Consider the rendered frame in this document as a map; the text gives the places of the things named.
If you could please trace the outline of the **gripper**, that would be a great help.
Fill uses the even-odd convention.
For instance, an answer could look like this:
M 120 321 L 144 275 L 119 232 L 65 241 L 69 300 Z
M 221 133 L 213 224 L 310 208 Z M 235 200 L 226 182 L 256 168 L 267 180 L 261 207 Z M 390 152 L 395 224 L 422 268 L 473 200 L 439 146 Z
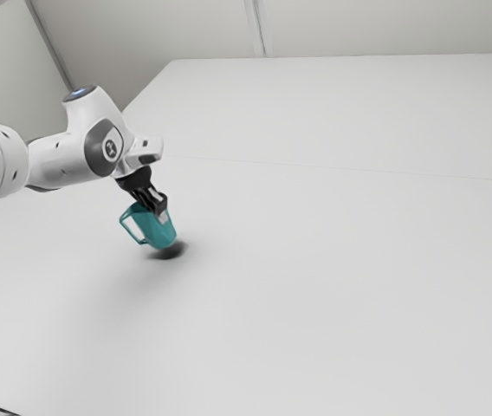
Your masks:
M 143 207 L 167 207 L 168 197 L 155 188 L 151 179 L 152 168 L 143 166 L 137 171 L 115 181 L 123 191 L 129 193 Z M 167 209 L 156 210 L 154 217 L 161 225 L 169 221 Z

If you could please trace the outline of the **teal faceted mug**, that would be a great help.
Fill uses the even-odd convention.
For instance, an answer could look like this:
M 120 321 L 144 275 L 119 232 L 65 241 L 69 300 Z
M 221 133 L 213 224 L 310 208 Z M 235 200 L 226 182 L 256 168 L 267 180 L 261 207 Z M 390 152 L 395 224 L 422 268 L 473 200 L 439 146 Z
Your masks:
M 139 203 L 134 203 L 120 215 L 119 223 L 137 244 L 149 244 L 157 250 L 162 250 L 171 246 L 177 238 L 169 212 L 168 216 L 169 221 L 161 225 L 153 212 Z M 140 236 L 131 230 L 126 223 L 127 220 L 132 220 L 136 224 L 137 229 L 141 232 Z

